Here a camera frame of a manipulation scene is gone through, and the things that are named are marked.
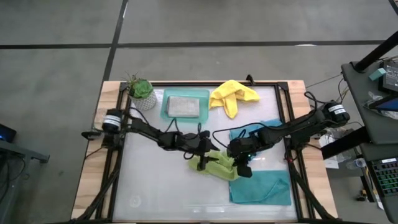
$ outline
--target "wooden table frame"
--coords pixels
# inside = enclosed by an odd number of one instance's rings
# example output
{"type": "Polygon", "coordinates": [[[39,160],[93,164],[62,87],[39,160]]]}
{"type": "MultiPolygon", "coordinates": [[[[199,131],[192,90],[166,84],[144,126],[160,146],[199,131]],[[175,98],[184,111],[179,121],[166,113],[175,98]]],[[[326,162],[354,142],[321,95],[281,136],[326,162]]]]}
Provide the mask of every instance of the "wooden table frame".
{"type": "MultiPolygon", "coordinates": [[[[211,85],[218,86],[223,82],[224,81],[194,81],[194,82],[171,81],[171,82],[152,82],[152,84],[154,86],[211,86],[211,85]]],[[[250,84],[247,81],[242,81],[242,83],[245,85],[250,84]]],[[[294,117],[305,115],[310,111],[308,100],[303,95],[305,89],[303,81],[300,80],[280,81],[280,82],[259,81],[256,82],[256,84],[259,86],[274,86],[277,97],[277,104],[279,107],[279,115],[282,122],[288,121],[289,119],[294,117]]],[[[125,91],[123,91],[123,88],[125,87],[126,87],[125,83],[123,82],[104,83],[101,90],[101,95],[99,98],[97,113],[94,122],[97,128],[101,126],[103,120],[102,117],[106,109],[111,109],[115,107],[121,108],[122,105],[129,106],[129,98],[126,96],[125,91]],[[115,96],[116,96],[115,91],[118,92],[118,99],[116,100],[116,104],[115,104],[115,96]]],[[[101,139],[90,142],[88,145],[87,154],[99,148],[100,144],[101,144],[101,139]]],[[[101,153],[98,152],[97,154],[95,154],[96,156],[93,155],[93,158],[85,161],[85,164],[83,165],[83,172],[81,175],[78,192],[76,195],[75,205],[73,207],[72,218],[79,217],[83,213],[83,211],[88,207],[88,203],[95,198],[95,195],[93,195],[92,192],[98,193],[101,189],[101,186],[107,187],[107,185],[110,186],[112,184],[113,181],[110,183],[108,181],[108,183],[106,183],[106,180],[108,179],[108,180],[114,180],[113,186],[110,187],[108,191],[102,190],[101,194],[104,196],[103,197],[104,199],[100,200],[99,202],[98,201],[96,202],[99,203],[100,205],[97,209],[97,213],[95,215],[93,213],[90,213],[89,216],[86,216],[86,218],[100,219],[103,217],[102,213],[108,211],[107,218],[102,219],[102,221],[101,220],[97,221],[100,221],[101,223],[112,221],[113,207],[116,198],[118,172],[119,172],[118,169],[115,169],[115,167],[120,168],[123,148],[121,148],[119,152],[121,153],[119,154],[118,151],[112,151],[112,150],[108,150],[106,151],[106,153],[104,151],[101,153]],[[98,172],[98,168],[101,167],[102,165],[104,167],[104,171],[100,173],[98,172]]],[[[302,174],[303,180],[306,181],[306,183],[309,184],[309,186],[311,186],[313,194],[317,196],[321,204],[323,204],[323,206],[326,208],[326,210],[328,210],[330,214],[336,216],[336,208],[334,206],[333,197],[331,196],[331,190],[321,152],[318,149],[314,148],[308,148],[304,150],[303,154],[300,153],[298,155],[296,167],[300,169],[300,173],[302,174]],[[308,162],[310,163],[310,166],[313,165],[317,166],[312,168],[315,168],[317,170],[316,173],[318,174],[318,176],[313,176],[314,174],[313,172],[315,171],[314,169],[309,169],[309,166],[305,166],[307,165],[308,162]],[[317,185],[327,184],[327,187],[325,185],[324,187],[322,187],[322,192],[327,193],[327,197],[325,197],[325,195],[320,195],[317,192],[317,189],[320,188],[315,187],[316,185],[313,184],[314,182],[316,182],[317,185]]],[[[303,192],[297,186],[295,181],[293,180],[291,181],[292,183],[294,183],[292,184],[292,188],[294,193],[294,202],[295,202],[295,208],[298,219],[319,217],[317,213],[314,213],[312,205],[304,197],[303,192]]]]}

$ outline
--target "gray floor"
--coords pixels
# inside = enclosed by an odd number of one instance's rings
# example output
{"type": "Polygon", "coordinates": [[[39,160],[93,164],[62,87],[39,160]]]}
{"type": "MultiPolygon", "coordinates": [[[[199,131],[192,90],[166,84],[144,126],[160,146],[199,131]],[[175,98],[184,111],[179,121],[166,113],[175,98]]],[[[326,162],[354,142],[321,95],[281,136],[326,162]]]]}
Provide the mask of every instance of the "gray floor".
{"type": "MultiPolygon", "coordinates": [[[[122,0],[0,2],[0,44],[110,43],[122,0]]],[[[398,29],[387,0],[130,0],[120,43],[184,41],[381,40],[398,29]]],[[[307,85],[340,73],[374,45],[118,49],[110,80],[125,72],[149,80],[301,79],[307,85]]],[[[68,220],[93,120],[108,49],[0,50],[0,123],[16,143],[51,154],[32,163],[13,223],[68,220]]],[[[390,52],[397,55],[398,49],[390,52]]],[[[338,97],[340,78],[309,88],[338,97]]],[[[361,121],[351,95],[344,105],[361,121]]],[[[388,223],[375,204],[355,202],[359,179],[331,179],[339,217],[388,223]]]]}

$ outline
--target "lime green cloth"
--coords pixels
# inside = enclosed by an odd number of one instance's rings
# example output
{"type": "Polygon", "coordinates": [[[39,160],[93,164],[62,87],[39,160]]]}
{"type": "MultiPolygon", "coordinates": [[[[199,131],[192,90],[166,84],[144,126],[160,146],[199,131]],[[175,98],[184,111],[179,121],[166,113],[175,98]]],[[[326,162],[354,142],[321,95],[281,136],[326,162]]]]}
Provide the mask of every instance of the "lime green cloth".
{"type": "MultiPolygon", "coordinates": [[[[236,166],[233,167],[234,159],[226,156],[226,152],[214,151],[211,150],[207,156],[212,158],[217,158],[217,161],[211,161],[206,164],[206,169],[199,171],[201,174],[211,174],[215,175],[224,180],[236,180],[238,176],[238,172],[236,171],[236,166]]],[[[188,161],[189,167],[193,170],[197,169],[197,165],[199,163],[199,157],[194,156],[192,159],[188,161]]]]}

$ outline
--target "teal tray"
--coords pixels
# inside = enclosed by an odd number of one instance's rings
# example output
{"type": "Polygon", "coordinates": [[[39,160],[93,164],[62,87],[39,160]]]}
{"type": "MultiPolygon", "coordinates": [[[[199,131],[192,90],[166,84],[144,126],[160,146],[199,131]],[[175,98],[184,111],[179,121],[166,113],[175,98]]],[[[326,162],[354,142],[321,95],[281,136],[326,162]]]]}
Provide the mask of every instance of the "teal tray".
{"type": "Polygon", "coordinates": [[[168,116],[166,113],[167,99],[169,96],[182,96],[192,97],[199,99],[199,117],[197,118],[177,118],[177,121],[181,122],[193,122],[202,124],[205,123],[209,117],[209,97],[210,92],[203,89],[192,89],[192,88],[166,88],[163,92],[163,103],[162,109],[160,110],[160,117],[166,120],[172,120],[173,118],[168,116]]]}

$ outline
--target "potted plant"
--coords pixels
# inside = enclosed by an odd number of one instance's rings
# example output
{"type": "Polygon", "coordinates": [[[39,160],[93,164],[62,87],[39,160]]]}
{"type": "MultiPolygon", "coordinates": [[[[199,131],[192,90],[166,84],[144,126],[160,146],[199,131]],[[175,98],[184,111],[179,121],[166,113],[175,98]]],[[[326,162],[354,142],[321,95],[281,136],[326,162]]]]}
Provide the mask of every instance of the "potted plant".
{"type": "Polygon", "coordinates": [[[145,79],[137,78],[137,74],[129,76],[129,96],[131,101],[139,110],[149,110],[156,105],[156,94],[154,87],[145,79]]]}

